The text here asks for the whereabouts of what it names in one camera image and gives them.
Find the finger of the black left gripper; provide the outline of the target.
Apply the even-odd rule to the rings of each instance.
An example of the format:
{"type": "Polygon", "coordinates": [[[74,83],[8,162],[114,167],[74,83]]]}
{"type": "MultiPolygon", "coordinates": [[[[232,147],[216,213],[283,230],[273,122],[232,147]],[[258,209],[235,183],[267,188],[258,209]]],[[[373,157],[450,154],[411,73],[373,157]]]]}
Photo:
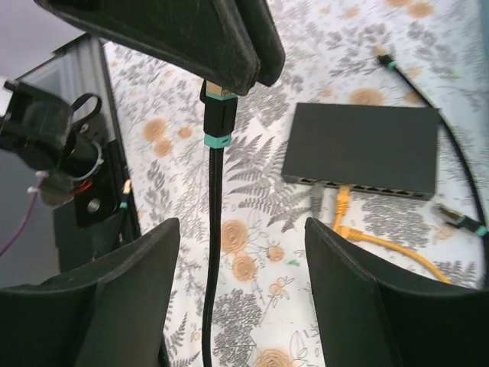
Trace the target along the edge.
{"type": "Polygon", "coordinates": [[[233,1],[38,1],[97,37],[180,67],[245,96],[260,62],[233,1]]]}
{"type": "Polygon", "coordinates": [[[283,71],[286,55],[268,3],[237,0],[235,4],[260,62],[257,81],[272,86],[283,71]]]}

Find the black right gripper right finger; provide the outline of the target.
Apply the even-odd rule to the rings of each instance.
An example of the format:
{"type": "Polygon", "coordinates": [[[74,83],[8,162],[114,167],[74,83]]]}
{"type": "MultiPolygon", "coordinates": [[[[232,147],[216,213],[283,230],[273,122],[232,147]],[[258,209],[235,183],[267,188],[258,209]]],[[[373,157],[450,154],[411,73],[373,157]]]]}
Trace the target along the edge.
{"type": "Polygon", "coordinates": [[[313,218],[305,248],[326,365],[488,364],[486,290],[412,273],[313,218]]]}

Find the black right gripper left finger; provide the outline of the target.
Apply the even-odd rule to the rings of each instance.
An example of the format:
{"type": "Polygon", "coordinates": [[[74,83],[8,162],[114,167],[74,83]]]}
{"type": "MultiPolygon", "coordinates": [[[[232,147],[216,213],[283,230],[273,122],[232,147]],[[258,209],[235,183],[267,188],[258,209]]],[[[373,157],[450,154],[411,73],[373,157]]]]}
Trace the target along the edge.
{"type": "Polygon", "coordinates": [[[43,284],[1,290],[3,366],[157,366],[180,247],[170,218],[43,284]]]}

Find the black network switch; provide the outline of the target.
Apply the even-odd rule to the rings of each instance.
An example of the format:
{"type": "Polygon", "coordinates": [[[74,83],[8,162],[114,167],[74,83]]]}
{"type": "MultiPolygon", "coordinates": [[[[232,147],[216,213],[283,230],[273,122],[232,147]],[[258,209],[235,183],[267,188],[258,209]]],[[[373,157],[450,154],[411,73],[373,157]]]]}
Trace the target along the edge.
{"type": "Polygon", "coordinates": [[[301,102],[282,178],[428,201],[436,193],[440,121],[430,107],[301,102]]]}

